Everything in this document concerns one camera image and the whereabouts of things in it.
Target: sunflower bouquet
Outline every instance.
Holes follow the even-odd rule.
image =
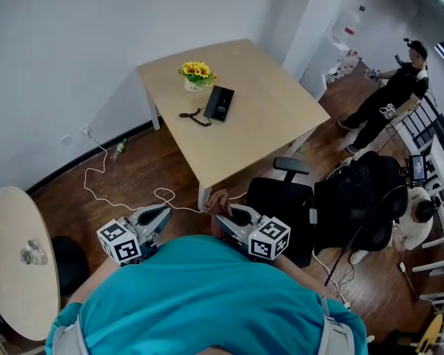
[[[211,72],[209,66],[204,62],[187,62],[178,72],[180,75],[184,75],[187,82],[194,85],[192,90],[202,90],[217,81],[216,74]]]

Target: baseboard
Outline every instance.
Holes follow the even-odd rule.
[[[163,125],[163,119],[159,117],[160,126]],[[137,127],[134,127],[133,129],[129,130],[128,132],[122,133],[118,135],[115,138],[112,138],[110,141],[107,141],[102,144],[102,147],[104,149],[109,149],[110,147],[116,145],[117,143],[122,142],[125,138],[131,138],[134,135],[140,134],[141,132],[144,132],[145,130],[148,130],[153,127],[153,123],[151,121],[145,122],[142,125],[139,125]],[[32,195],[33,193],[36,193],[41,188],[46,186],[48,183],[51,183],[53,180],[59,178],[62,174],[65,174],[66,172],[70,171],[74,167],[78,166],[79,164],[85,162],[86,160],[89,160],[90,158],[96,156],[99,152],[102,150],[99,147],[95,147],[94,149],[82,154],[81,156],[77,157],[76,159],[70,161],[68,164],[65,164],[60,169],[55,170],[52,174],[49,174],[44,179],[40,180],[38,183],[36,183],[34,186],[31,186],[27,189],[26,193],[29,195]]]

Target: sneaker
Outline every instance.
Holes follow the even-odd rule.
[[[346,147],[346,151],[349,153],[349,154],[355,154],[356,152],[359,152],[361,149],[358,149],[357,147],[355,147],[354,146],[354,144],[352,144],[352,145],[348,145],[347,147]]]
[[[351,127],[348,127],[346,125],[346,120],[337,120],[337,125],[339,125],[342,129],[348,130],[350,132],[353,132],[354,130]]]
[[[357,264],[359,263],[369,252],[365,250],[358,250],[355,253],[352,254],[350,257],[350,263],[351,264]]]

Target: teal shirt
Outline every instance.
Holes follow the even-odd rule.
[[[328,306],[352,329],[356,355],[366,355],[360,318],[337,301]],[[116,271],[83,305],[66,306],[47,354],[55,329],[77,314],[94,355],[193,355],[211,346],[237,355],[317,355],[324,317],[319,295],[206,236],[173,240],[144,263]]]

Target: office chair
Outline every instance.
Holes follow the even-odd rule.
[[[391,238],[392,222],[406,212],[408,191],[398,161],[367,152],[330,178],[310,186],[292,183],[296,174],[308,175],[301,160],[275,158],[284,180],[257,177],[246,195],[246,205],[291,227],[284,254],[299,267],[311,262],[311,253],[343,248],[354,237],[353,249],[379,251]],[[309,210],[317,211],[311,223]]]

